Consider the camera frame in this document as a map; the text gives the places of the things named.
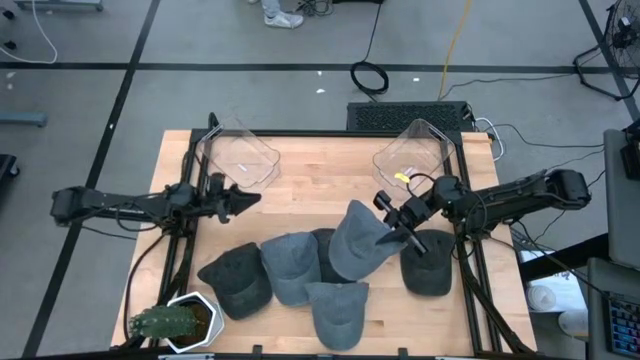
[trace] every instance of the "potted cactus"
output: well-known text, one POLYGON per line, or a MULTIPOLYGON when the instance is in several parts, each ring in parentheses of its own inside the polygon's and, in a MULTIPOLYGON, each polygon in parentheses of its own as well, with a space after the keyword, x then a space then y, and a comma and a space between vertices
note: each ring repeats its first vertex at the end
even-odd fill
POLYGON ((220 307, 199 292, 175 298, 167 306, 154 306, 129 320, 133 335, 166 339, 182 353, 195 347, 207 347, 224 328, 220 307))

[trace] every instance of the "white sneaker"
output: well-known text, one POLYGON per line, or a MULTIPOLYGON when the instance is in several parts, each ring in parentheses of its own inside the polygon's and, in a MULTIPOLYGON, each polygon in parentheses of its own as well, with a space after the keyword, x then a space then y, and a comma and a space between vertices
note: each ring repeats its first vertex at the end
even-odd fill
POLYGON ((268 18, 266 15, 264 16, 264 23, 267 24, 267 26, 272 27, 295 29, 298 26, 302 25, 303 22, 303 16, 287 14, 282 11, 280 11, 278 15, 274 16, 273 18, 268 18))

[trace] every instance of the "white cable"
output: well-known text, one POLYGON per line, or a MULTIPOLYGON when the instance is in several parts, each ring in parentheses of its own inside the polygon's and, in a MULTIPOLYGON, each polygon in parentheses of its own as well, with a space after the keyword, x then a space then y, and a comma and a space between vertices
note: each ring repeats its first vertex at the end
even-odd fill
POLYGON ((489 124, 489 128, 493 131, 493 134, 496 136, 496 140, 498 140, 498 145, 500 145, 500 155, 498 157, 493 158, 493 161, 498 161, 504 155, 504 145, 502 144, 502 140, 500 139, 500 134, 498 134, 498 130, 493 126, 493 123, 487 118, 476 118, 476 121, 484 121, 489 124))
POLYGON ((15 59, 21 62, 26 62, 29 64, 53 64, 56 61, 58 61, 58 49, 56 49, 56 47, 53 46, 53 43, 51 42, 51 40, 49 40, 49 37, 47 36, 47 34, 42 29, 42 26, 40 25, 40 21, 38 20, 38 15, 36 14, 36 0, 31 0, 31 9, 33 10, 33 19, 36 21, 36 25, 38 26, 38 29, 40 29, 40 33, 42 34, 42 37, 44 37, 44 39, 47 40, 47 42, 49 43, 49 46, 51 46, 51 49, 53 49, 53 60, 51 61, 27 60, 27 59, 19 58, 17 56, 9 54, 2 47, 0 47, 0 51, 2 51, 5 55, 7 55, 12 59, 15 59))

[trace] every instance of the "white hexagonal pot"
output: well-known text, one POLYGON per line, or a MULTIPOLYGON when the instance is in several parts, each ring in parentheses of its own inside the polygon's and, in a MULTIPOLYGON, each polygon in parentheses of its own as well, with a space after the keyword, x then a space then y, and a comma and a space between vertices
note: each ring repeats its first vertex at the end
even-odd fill
POLYGON ((179 296, 167 303, 167 306, 179 306, 179 304, 188 302, 188 301, 196 301, 204 305, 207 310, 209 310, 210 320, 209 320, 209 329, 207 330, 207 336, 205 336, 204 340, 197 342, 195 344, 180 347, 180 345, 174 344, 171 339, 166 339, 169 343, 169 346, 176 353, 180 354, 189 350, 192 350, 196 347, 208 347, 211 345, 213 340, 222 332, 224 329, 224 317, 222 316, 222 310, 220 309, 220 305, 212 302, 211 300, 204 297, 197 291, 192 293, 179 296))

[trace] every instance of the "yellow tag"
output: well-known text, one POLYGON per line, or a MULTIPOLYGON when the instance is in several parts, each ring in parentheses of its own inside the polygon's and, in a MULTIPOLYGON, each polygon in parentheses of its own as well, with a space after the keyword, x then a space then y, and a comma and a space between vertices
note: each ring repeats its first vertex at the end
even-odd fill
POLYGON ((400 179, 400 181, 404 182, 405 184, 411 182, 411 179, 409 179, 409 177, 403 173, 396 173, 395 178, 400 179))

